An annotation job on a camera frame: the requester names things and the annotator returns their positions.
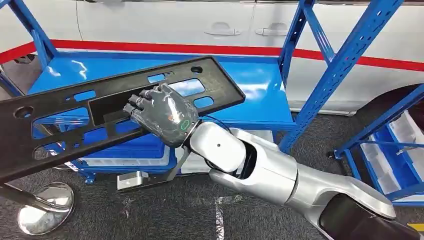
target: robotic hand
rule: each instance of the robotic hand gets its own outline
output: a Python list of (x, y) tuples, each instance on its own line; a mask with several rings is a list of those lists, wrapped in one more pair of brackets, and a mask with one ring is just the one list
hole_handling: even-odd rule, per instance
[[(141, 95), (129, 100), (144, 110), (129, 104), (124, 108), (133, 121), (165, 144), (183, 144), (187, 150), (183, 158), (190, 151), (205, 158), (211, 163), (209, 176), (213, 181), (295, 209), (330, 240), (424, 239), (394, 221), (392, 203), (365, 183), (297, 163), (276, 144), (241, 129), (228, 132), (212, 122), (197, 123), (196, 108), (166, 84)], [(184, 130), (181, 123), (185, 120), (190, 125)], [(230, 174), (242, 164), (238, 177)]]

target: black plastic panel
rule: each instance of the black plastic panel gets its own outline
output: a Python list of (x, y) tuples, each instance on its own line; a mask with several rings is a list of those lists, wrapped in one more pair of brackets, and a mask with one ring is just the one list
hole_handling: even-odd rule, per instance
[(397, 221), (379, 216), (345, 194), (330, 200), (319, 225), (334, 240), (419, 240), (420, 234)]
[[(173, 74), (166, 74), (162, 81), (148, 81), (150, 76), (169, 72)], [(151, 89), (162, 82), (173, 84), (193, 78), (200, 80), (205, 91), (185, 98), (191, 102), (202, 97), (213, 99), (212, 105), (198, 109), (200, 116), (242, 103), (245, 99), (243, 92), (218, 62), (212, 56), (205, 56), (0, 102), (0, 183), (147, 134), (143, 129), (116, 133), (116, 123), (129, 118), (122, 108), (131, 94)], [(88, 91), (94, 91), (96, 97), (81, 101), (73, 97)], [(87, 125), (41, 139), (32, 137), (32, 123), (37, 119), (81, 107), (88, 110), (90, 121)], [(106, 129), (107, 139), (83, 144), (84, 133), (100, 128)], [(65, 143), (66, 149), (59, 155), (34, 159), (35, 149), (52, 143)]]

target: chrome stand base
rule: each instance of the chrome stand base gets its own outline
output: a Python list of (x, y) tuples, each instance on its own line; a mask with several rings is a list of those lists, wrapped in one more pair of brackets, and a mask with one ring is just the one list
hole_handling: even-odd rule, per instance
[(68, 208), (65, 212), (40, 210), (24, 206), (19, 210), (17, 222), (19, 228), (29, 235), (43, 235), (59, 227), (74, 209), (74, 192), (62, 182), (53, 182), (34, 192), (37, 197), (57, 206)]

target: car body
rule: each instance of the car body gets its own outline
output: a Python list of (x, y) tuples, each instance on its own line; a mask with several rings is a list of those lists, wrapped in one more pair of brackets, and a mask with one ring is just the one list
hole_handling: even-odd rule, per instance
[[(159, 52), (177, 45), (203, 46), (208, 54), (278, 55), (297, 1), (24, 0), (49, 38), (74, 41), (156, 43)], [(318, 1), (314, 12), (337, 52), (367, 7), (359, 1)], [(353, 115), (377, 96), (424, 83), (424, 4), (404, 3), (369, 46), (359, 64), (322, 108)], [(32, 41), (10, 9), (0, 10), (0, 52)], [(126, 51), (138, 51), (125, 48)], [(216, 46), (237, 46), (222, 52)], [(290, 108), (299, 110), (324, 73), (319, 47), (308, 25), (297, 44), (286, 87)]]

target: red stripe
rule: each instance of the red stripe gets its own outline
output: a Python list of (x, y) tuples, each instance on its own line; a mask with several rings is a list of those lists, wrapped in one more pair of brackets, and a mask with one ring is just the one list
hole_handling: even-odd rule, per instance
[(9, 49), (7, 51), (0, 53), (0, 64), (7, 63), (9, 61), (20, 58), (22, 56), (33, 53), (35, 51), (36, 51), (36, 46), (34, 45), (33, 41), (28, 42), (24, 45)]
[[(135, 51), (157, 53), (191, 53), (191, 54), (225, 54), (225, 55), (262, 55), (278, 56), (280, 47), (262, 46), (216, 46), (216, 45), (188, 45), (162, 43), (135, 43), (135, 42), (105, 42), (105, 41), (78, 41), (78, 40), (51, 40), (56, 48), (87, 49), (109, 51)], [(35, 51), (32, 42), (0, 53), (0, 63), (19, 58)], [(314, 50), (295, 49), (294, 57), (314, 60), (324, 60), (321, 52)], [(362, 56), (357, 62), (359, 65), (402, 69), (424, 72), (424, 62), (403, 61), (386, 58)]]

